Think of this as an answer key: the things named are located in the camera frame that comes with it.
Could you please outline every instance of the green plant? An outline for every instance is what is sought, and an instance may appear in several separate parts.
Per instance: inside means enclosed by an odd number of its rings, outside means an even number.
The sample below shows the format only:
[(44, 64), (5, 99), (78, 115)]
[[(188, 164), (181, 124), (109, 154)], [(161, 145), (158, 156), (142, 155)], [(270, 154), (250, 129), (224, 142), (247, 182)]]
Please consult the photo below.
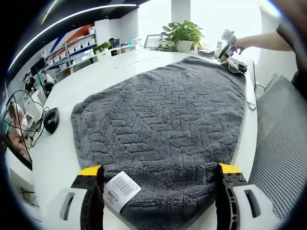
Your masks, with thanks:
[(163, 29), (165, 32), (161, 34), (167, 37), (165, 40), (175, 45), (179, 41), (191, 41), (193, 42), (193, 46), (200, 46), (201, 37), (204, 37), (200, 32), (202, 28), (187, 20), (183, 23), (169, 23), (168, 26), (163, 26)]
[(95, 53), (101, 53), (102, 51), (104, 51), (105, 49), (109, 49), (111, 47), (111, 43), (109, 43), (109, 42), (104, 42), (103, 44), (100, 44), (100, 45), (98, 45), (98, 46), (95, 46), (94, 48), (93, 48), (93, 51), (95, 52)]

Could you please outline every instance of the towel label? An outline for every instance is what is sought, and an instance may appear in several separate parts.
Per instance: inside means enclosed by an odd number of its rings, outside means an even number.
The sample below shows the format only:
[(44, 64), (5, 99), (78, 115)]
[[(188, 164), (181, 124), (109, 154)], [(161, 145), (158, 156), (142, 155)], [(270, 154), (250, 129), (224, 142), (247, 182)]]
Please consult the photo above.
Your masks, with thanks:
[(119, 213), (140, 190), (141, 187), (121, 171), (105, 185), (104, 200)]

